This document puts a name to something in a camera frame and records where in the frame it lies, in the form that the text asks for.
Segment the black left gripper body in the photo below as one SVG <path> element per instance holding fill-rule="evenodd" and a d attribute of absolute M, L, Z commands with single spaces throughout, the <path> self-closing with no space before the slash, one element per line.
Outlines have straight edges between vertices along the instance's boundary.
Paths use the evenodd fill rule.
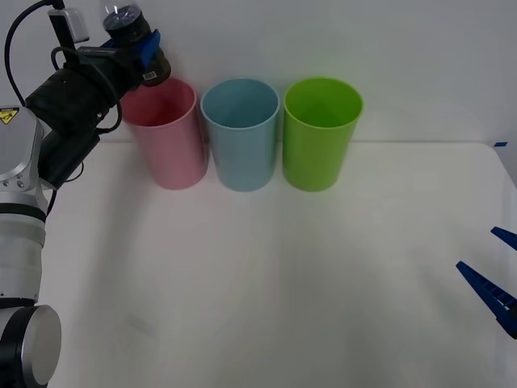
<path fill-rule="evenodd" d="M 81 46 L 78 52 L 99 67 L 115 88 L 117 95 L 125 95 L 141 85 L 139 63 L 128 50 Z"/>

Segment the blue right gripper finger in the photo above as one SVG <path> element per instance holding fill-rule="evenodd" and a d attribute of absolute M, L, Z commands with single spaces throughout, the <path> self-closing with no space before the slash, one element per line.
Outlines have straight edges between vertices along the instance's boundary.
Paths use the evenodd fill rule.
<path fill-rule="evenodd" d="M 517 234 L 499 227 L 494 227 L 490 233 L 501 239 L 509 247 L 517 250 Z"/>
<path fill-rule="evenodd" d="M 495 316 L 496 321 L 512 338 L 516 338 L 516 298 L 486 279 L 463 261 L 456 268 L 466 279 L 478 297 Z"/>

